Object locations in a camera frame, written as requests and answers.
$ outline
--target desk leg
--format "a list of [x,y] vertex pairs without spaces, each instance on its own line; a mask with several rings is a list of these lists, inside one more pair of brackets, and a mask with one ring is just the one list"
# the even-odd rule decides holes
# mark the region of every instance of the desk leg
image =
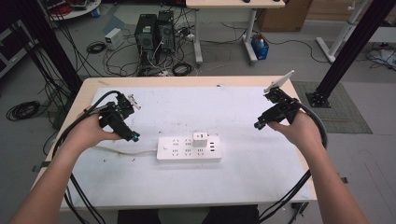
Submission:
[[202,58],[201,43],[199,41],[199,9],[195,9],[195,35],[194,35],[194,52],[197,65],[201,64]]
[[253,63],[256,63],[258,61],[257,57],[256,57],[256,54],[254,53],[254,50],[251,47],[251,43],[250,43],[250,41],[251,41],[250,40],[251,39],[251,33],[253,31],[254,19],[256,18],[256,12],[257,12],[257,8],[253,8],[250,11],[250,18],[248,20],[247,35],[246,35],[246,37],[244,39],[244,44],[245,44],[245,47],[247,49],[248,57],[250,59],[250,62],[249,62],[250,65],[252,65]]

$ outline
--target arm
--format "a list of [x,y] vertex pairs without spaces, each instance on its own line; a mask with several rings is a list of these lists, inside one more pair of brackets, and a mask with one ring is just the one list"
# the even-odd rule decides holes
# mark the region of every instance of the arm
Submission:
[[290,126],[276,122],[268,125],[283,133],[305,157],[314,181],[323,223],[368,223],[335,171],[321,144],[318,127],[308,115],[299,112]]
[[46,172],[40,177],[9,223],[56,223],[64,192],[79,155],[103,140],[118,140],[99,127],[98,115],[78,124],[64,140]]

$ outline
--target black pole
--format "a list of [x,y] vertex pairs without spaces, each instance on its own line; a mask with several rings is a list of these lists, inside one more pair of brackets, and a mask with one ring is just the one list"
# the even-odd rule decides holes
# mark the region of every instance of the black pole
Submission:
[[38,4],[34,0],[8,0],[14,3],[15,12],[28,29],[31,36],[36,38],[41,47],[46,51],[52,63],[62,76],[64,83],[70,91],[70,98],[76,98],[82,81],[79,78],[76,69],[71,64],[64,49],[59,43],[53,30],[50,28],[46,16]]
[[306,94],[311,106],[326,106],[327,99],[335,86],[373,36],[381,22],[388,16],[395,4],[396,0],[373,1],[315,92]]

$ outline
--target brown box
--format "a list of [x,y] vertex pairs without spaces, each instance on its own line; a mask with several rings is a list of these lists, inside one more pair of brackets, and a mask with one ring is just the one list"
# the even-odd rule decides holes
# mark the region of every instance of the brown box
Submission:
[[283,0],[285,7],[259,10],[257,23],[261,31],[301,31],[313,0]]

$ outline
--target power strip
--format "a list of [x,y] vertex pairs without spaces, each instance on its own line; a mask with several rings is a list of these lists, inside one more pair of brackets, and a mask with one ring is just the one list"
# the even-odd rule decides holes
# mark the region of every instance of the power strip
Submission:
[[220,161],[218,136],[194,133],[185,137],[160,137],[157,160],[163,162]]

